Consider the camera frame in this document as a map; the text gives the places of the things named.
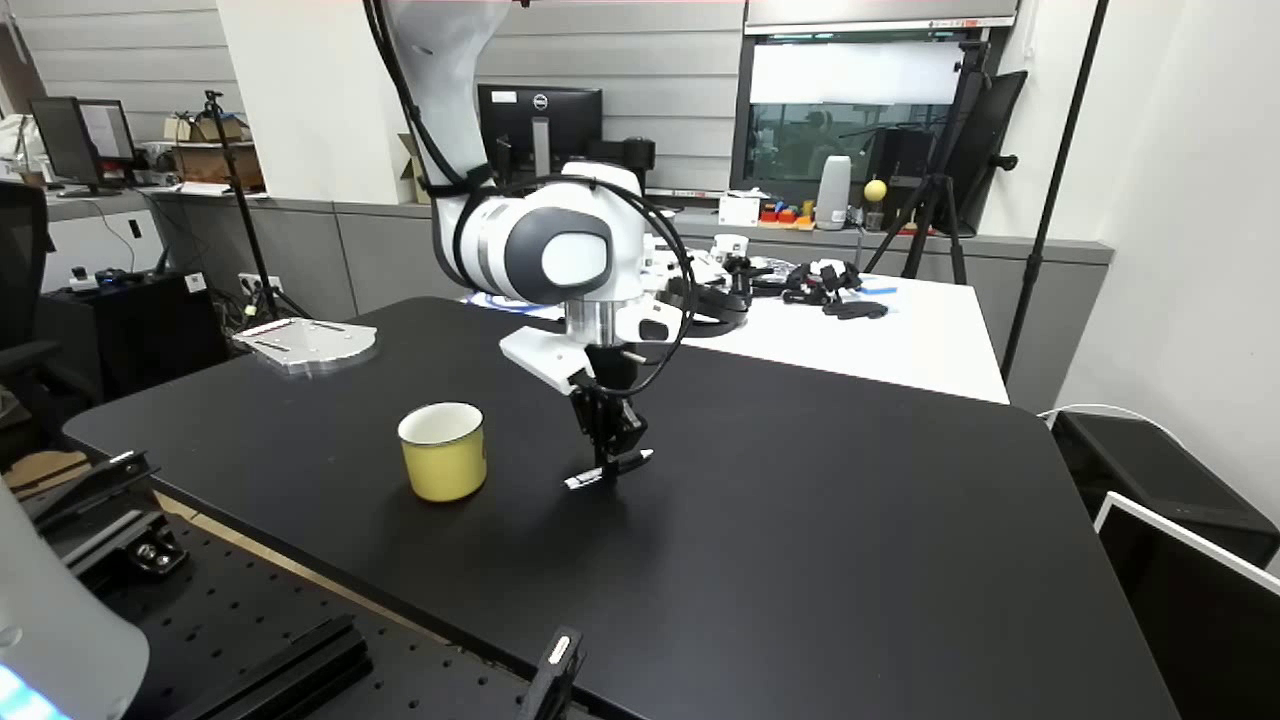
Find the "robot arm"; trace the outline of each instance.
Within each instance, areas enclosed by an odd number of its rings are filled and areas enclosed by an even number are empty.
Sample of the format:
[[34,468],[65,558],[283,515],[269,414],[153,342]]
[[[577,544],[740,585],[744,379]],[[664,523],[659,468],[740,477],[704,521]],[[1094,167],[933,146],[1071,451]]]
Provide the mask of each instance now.
[[[645,432],[633,411],[645,225],[676,247],[689,272],[681,237],[645,206],[642,178],[612,165],[567,165],[534,194],[494,190],[478,117],[478,61],[514,0],[364,0],[364,9],[430,156],[443,272],[465,288],[565,303],[565,333],[521,329],[499,348],[514,363],[574,395],[602,480],[617,477]],[[683,329],[674,309],[659,313],[659,322]]]

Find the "chair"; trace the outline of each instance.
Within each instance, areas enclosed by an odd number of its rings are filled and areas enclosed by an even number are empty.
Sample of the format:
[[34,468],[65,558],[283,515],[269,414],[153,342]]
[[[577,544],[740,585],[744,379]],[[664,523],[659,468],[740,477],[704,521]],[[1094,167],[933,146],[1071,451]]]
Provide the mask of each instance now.
[[30,408],[41,439],[58,439],[97,390],[58,363],[54,340],[38,340],[43,251],[54,251],[43,190],[0,182],[0,382]]
[[1096,530],[1180,714],[1280,714],[1280,580],[1121,490]]

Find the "black tabletop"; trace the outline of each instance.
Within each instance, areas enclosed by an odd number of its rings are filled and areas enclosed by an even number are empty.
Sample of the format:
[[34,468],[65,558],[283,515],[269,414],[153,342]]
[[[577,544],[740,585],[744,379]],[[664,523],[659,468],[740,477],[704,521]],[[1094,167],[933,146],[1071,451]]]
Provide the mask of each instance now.
[[[237,361],[73,421],[198,506],[482,653],[585,631],[579,689],[642,714],[1178,714],[1050,432],[1017,411],[683,348],[657,459],[567,497],[567,400],[515,322],[413,301],[328,379]],[[413,498],[395,421],[487,411],[494,477]]]

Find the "yellow cup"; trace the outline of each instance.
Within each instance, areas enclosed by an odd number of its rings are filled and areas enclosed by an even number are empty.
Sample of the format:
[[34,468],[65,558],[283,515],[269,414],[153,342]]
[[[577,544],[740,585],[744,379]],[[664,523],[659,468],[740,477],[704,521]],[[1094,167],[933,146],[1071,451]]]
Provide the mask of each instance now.
[[471,497],[486,477],[486,411],[471,402],[423,402],[395,429],[413,497],[430,502],[458,502]]

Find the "pole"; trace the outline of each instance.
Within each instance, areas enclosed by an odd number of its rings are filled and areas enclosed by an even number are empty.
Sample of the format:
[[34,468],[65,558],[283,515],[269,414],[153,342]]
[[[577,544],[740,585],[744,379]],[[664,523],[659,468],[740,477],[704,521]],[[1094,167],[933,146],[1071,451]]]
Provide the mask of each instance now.
[[211,117],[215,122],[215,138],[225,143],[225,161],[230,161],[230,171],[234,171],[234,194],[237,194],[237,206],[242,206],[242,225],[244,225],[244,237],[247,237],[247,251],[253,251],[253,262],[257,262],[257,278],[260,278],[260,290],[265,290],[265,309],[269,309],[269,319],[276,319],[276,290],[274,290],[274,276],[269,276],[269,260],[265,260],[265,242],[257,238],[257,225],[253,225],[253,210],[247,210],[247,198],[244,198],[244,182],[242,182],[242,171],[237,171],[237,150],[230,143],[230,122],[225,122],[225,107],[215,102],[225,92],[209,86],[203,92],[203,110]]
[[1069,161],[1071,161],[1075,122],[1081,122],[1081,107],[1086,107],[1086,96],[1089,96],[1089,77],[1094,77],[1096,47],[1105,40],[1108,9],[1114,9],[1114,0],[1096,0],[1096,9],[1094,9],[1094,27],[1089,27],[1081,71],[1075,71],[1075,92],[1071,92],[1064,138],[1061,138],[1057,161],[1053,161],[1053,178],[1050,178],[1050,190],[1044,190],[1037,242],[1031,242],[1029,267],[1024,267],[1024,290],[1017,297],[1017,313],[1012,313],[1012,329],[1007,329],[1007,342],[1005,342],[1005,361],[999,361],[1005,379],[1007,379],[1017,348],[1024,340],[1031,290],[1037,290],[1041,262],[1044,262],[1044,238],[1050,238],[1053,210],[1057,210],[1057,190],[1064,188],[1064,171],[1069,171]]

